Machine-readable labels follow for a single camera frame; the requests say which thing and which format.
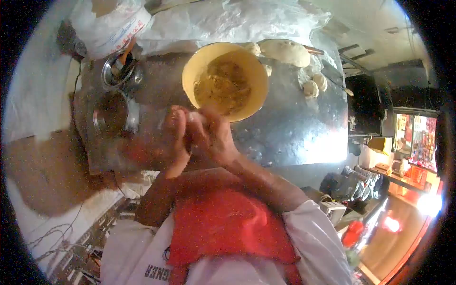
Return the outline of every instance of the white sleeve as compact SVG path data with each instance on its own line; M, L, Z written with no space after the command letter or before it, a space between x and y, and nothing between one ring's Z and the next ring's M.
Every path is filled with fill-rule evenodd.
M298 263L305 284L351 285L342 242L328 217L312 200L282 214L291 241L301 256Z
M119 279L126 279L157 230L132 220L118 220L103 248L100 268L103 284L117 284Z

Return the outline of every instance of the electrical wire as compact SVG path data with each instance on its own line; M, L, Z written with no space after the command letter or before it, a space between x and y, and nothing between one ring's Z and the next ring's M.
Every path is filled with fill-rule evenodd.
M71 226L71 224L69 224L69 223L63 223L63 224L61 224L61 225L58 225L58 226L55 226L55 227L50 228L44 235L42 235L41 237L35 239L34 241L31 241L31 242L27 243L27 245L32 245L32 244L34 244L34 243L37 243L37 244L35 244L35 245L33 246L33 247L35 247L35 246L37 246L37 245L43 240L43 238L45 238L46 236L48 236L48 235L50 235L50 234L52 234L52 233L55 233L55 232L61 232L61 233L63 233L61 230L58 230L57 228L58 228L58 227L65 226L65 225L69 225L69 226L71 227L71 230L73 230L73 227Z
M57 252L68 252L68 253L71 253L71 254L74 254L76 255L77 257L79 257L80 259L82 259L82 261L87 264L87 262L85 262L85 258L82 257L81 255L79 254L76 254L74 253L74 251L71 251L71 250L66 250L66 249L54 249L54 250L49 250L47 252L45 252L43 255L37 257L35 259L36 262L40 262L41 260L45 259L46 257L48 257L49 255L53 254L53 253L57 253Z
M81 75L81 62L79 62L79 73L78 73L78 76L76 76L76 81L74 82L74 94L76 94L76 85L78 84L78 79L79 79L80 75Z
M79 211L78 213L76 214L76 216L74 217L73 221L71 222L70 226L63 232L62 236L58 238L58 240L50 247L50 249L52 249L59 241L61 238L63 238L63 236L65 236L65 234L67 233L67 231L72 228L73 226L73 223L74 221L76 221L76 219L78 218L79 216L79 213L81 212L81 209L83 208L83 205L84 205L84 202L81 203L81 207L79 207Z
M122 191L122 189L120 188L118 182L117 182L117 178L115 177L115 173L114 173L114 182L115 182L115 185L117 187L117 189L122 193L122 195L128 199L127 195L125 195L125 193Z
M410 22L410 27L409 27L409 23L407 21L407 15L404 15L404 18L405 18L405 29L407 30L407 37L409 39L409 45L410 45L410 49L412 50L412 53L413 53L413 56L416 57L415 55L415 45L413 43L413 36L412 38L410 38L410 28L411 28L411 22Z

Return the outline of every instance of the light fixture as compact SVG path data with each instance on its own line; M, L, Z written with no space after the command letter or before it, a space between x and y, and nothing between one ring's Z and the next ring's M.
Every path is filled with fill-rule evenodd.
M400 224L398 221L395 219L391 218L390 216L387 216L383 222L384 227L388 228L389 231L395 233L399 231L400 229Z
M418 199L416 207L418 208L420 213L431 217L435 217L442 209L442 196L423 194Z

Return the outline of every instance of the flattened dough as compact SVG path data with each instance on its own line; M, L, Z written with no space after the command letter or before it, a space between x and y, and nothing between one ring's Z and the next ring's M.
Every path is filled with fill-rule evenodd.
M281 62L298 67L306 67L311 63L307 49L295 41L273 39L262 42L259 47L264 56Z
M328 88L328 80L323 74L315 74L312 80L317 84L320 91L325 92Z
M272 67L267 65L267 64L263 64L263 67L264 69L266 70L266 73L268 74L268 77L271 76L272 74Z
M259 45L256 42L248 42L244 46L249 52L253 53L255 56L259 56L261 54L261 50Z
M304 89L304 95L307 98L318 97L318 86L315 83L315 81L313 81L313 80L307 81L306 83L304 83L302 88Z

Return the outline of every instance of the plastic bag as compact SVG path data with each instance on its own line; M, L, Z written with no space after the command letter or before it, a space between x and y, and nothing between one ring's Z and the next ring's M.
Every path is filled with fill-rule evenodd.
M144 3L145 0L117 0L114 10L100 17L92 12L92 0L76 4L70 21L91 59L103 58L125 47L149 23L152 16Z
M304 1L205 0L157 13L137 43L143 54L195 52L213 42L287 38L311 46L309 35L330 19Z

